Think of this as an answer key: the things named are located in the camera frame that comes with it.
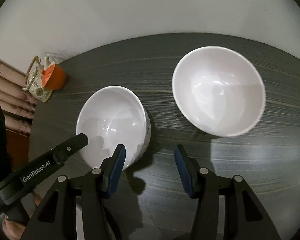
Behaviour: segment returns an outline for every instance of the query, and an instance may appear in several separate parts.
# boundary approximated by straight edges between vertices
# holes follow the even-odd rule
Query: orange cup
[[[46,89],[58,90],[63,87],[65,81],[65,72],[53,61],[43,73],[42,86]]]

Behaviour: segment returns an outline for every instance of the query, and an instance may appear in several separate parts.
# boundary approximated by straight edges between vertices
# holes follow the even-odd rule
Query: floral teapot
[[[28,90],[35,98],[42,102],[47,102],[51,97],[53,90],[46,89],[42,86],[42,72],[44,72],[51,64],[49,54],[44,57],[44,66],[41,65],[41,60],[35,56],[32,60],[26,73],[26,83],[23,90]]]

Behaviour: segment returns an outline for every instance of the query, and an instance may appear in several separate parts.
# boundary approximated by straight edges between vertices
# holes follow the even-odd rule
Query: white ceramic bowl
[[[76,127],[76,134],[79,133],[88,136],[88,145],[80,153],[91,168],[100,167],[117,145],[123,144],[125,169],[145,152],[151,126],[148,114],[132,91],[110,86],[95,92],[82,107]]]
[[[172,91],[194,126],[224,137],[251,130],[266,104],[256,68],[241,54],[222,47],[198,48],[185,55],[174,70]]]

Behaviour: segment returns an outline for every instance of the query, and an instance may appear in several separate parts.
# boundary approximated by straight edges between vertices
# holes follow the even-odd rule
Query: finger
[[[32,192],[32,195],[33,195],[33,200],[34,200],[35,205],[39,206],[42,198],[40,197],[39,194],[35,193],[34,191]]]
[[[23,231],[25,230],[25,226],[17,222],[7,220],[6,216],[2,221],[2,230],[10,240],[18,240],[21,238]]]

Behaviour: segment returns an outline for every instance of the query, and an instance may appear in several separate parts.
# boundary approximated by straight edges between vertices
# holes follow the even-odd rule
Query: wooden tabletop
[[[217,138],[194,127],[179,111],[171,79],[178,61],[193,49],[223,46],[250,60],[266,87],[259,124],[235,138]],[[122,173],[105,206],[123,239],[188,239],[197,200],[184,193],[173,153],[188,154],[219,176],[242,175],[266,208],[282,239],[300,226],[300,60],[266,44],[243,38],[175,33],[105,45],[60,66],[67,81],[47,103],[38,103],[30,137],[32,160],[75,135],[78,115],[97,90],[119,85],[132,90],[147,110],[151,140],[143,157]],[[37,187],[44,195],[59,175],[77,177],[91,168],[77,153]],[[224,212],[223,199],[220,212]],[[222,232],[220,218],[218,232]]]

